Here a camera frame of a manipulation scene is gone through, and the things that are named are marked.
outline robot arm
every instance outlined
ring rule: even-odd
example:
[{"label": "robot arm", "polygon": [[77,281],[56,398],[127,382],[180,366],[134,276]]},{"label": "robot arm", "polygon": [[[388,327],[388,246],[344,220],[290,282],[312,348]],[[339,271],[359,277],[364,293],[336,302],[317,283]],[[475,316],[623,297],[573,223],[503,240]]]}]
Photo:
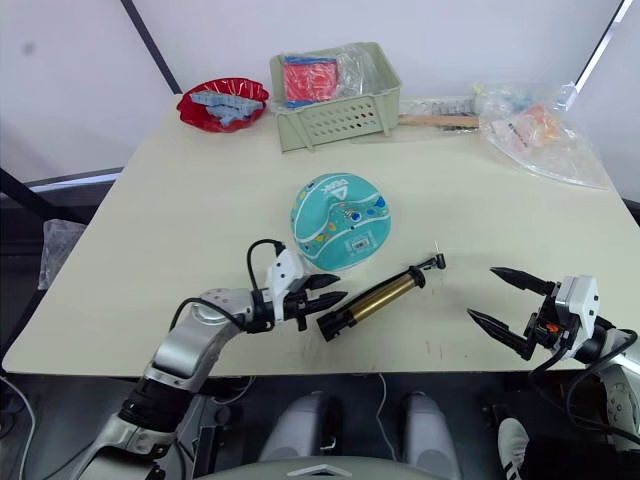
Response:
[{"label": "robot arm", "polygon": [[[475,310],[467,310],[471,318],[492,338],[515,350],[525,360],[531,359],[536,345],[551,350],[561,359],[575,358],[587,365],[574,386],[589,373],[597,374],[607,394],[608,430],[613,431],[620,451],[640,445],[640,344],[637,334],[619,330],[598,316],[600,296],[596,279],[581,275],[565,277],[562,282],[547,282],[526,272],[510,268],[491,271],[507,283],[543,295],[544,301],[531,314],[525,337],[509,331],[509,327]],[[570,388],[565,410],[569,410]]]},{"label": "robot arm", "polygon": [[120,411],[112,415],[76,467],[72,479],[164,478],[155,460],[166,455],[176,429],[224,346],[245,331],[270,331],[295,318],[306,329],[306,315],[325,310],[346,292],[319,297],[310,290],[339,280],[335,275],[308,275],[301,258],[277,249],[267,275],[267,288],[218,288],[182,302],[176,322],[158,347],[142,378]]}]

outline white sneaker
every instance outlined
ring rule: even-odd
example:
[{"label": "white sneaker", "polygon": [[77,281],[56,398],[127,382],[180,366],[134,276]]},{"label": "white sneaker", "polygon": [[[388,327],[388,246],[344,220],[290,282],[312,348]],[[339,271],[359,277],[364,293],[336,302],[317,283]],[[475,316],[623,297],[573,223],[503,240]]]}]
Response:
[{"label": "white sneaker", "polygon": [[529,435],[515,418],[505,418],[498,429],[498,452],[507,480],[521,480],[520,467],[524,462],[524,452],[529,443]]}]

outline red package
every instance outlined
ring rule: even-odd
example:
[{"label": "red package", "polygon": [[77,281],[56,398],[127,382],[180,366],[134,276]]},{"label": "red package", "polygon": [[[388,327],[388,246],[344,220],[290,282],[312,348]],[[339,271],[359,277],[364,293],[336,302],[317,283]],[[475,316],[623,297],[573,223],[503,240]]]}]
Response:
[{"label": "red package", "polygon": [[323,102],[335,97],[338,87],[338,64],[335,61],[285,63],[282,75],[289,106]]}]

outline white wall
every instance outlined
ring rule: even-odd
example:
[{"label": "white wall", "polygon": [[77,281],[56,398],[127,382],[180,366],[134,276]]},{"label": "white wall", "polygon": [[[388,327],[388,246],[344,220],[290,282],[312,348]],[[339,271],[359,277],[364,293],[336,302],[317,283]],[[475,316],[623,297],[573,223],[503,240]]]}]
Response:
[{"label": "white wall", "polygon": [[618,0],[136,0],[183,89],[225,76],[270,86],[286,51],[380,43],[405,95],[483,80],[575,81]]},{"label": "white wall", "polygon": [[[374,40],[403,79],[406,95],[466,93],[482,80],[575,80],[617,4],[136,0],[183,89],[231,75],[270,86],[268,60],[276,53]],[[639,8],[634,5],[629,14],[636,25]],[[124,165],[159,122],[171,92],[120,2],[0,0],[0,11],[2,167],[33,181]],[[620,36],[626,30],[630,37],[626,23],[631,22],[625,19]],[[620,52],[608,61],[618,67],[609,75],[599,66],[583,90],[582,125],[603,151],[621,192],[637,199],[635,149],[630,140],[619,140],[630,138],[624,132],[638,125],[631,107],[638,105],[637,96],[630,93],[623,102],[629,111],[616,128],[611,112],[619,98],[610,98],[633,92],[637,76],[636,82],[629,76],[622,90],[609,85],[627,75],[625,65],[637,52],[631,40],[626,48],[616,42],[610,50]]]},{"label": "white wall", "polygon": [[571,109],[620,195],[640,202],[640,1],[624,20]]},{"label": "white wall", "polygon": [[34,181],[124,165],[171,91],[118,1],[0,1],[0,164]]}]

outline clear plastic bag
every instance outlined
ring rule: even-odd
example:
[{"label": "clear plastic bag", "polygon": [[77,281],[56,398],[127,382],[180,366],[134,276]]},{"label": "clear plastic bag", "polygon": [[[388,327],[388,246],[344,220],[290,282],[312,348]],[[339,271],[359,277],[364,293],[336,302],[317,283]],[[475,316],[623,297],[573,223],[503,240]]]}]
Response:
[{"label": "clear plastic bag", "polygon": [[286,105],[298,108],[380,89],[372,56],[357,44],[311,53],[285,54],[282,60]]},{"label": "clear plastic bag", "polygon": [[44,246],[40,260],[40,278],[38,290],[47,290],[67,260],[86,225],[66,220],[47,220],[44,222]]},{"label": "clear plastic bag", "polygon": [[475,95],[447,97],[402,97],[398,105],[398,126],[390,136],[363,135],[352,143],[404,143],[448,137],[478,131]]},{"label": "clear plastic bag", "polygon": [[608,188],[587,139],[565,119],[573,85],[504,83],[477,87],[480,132],[519,165],[556,180]]}]

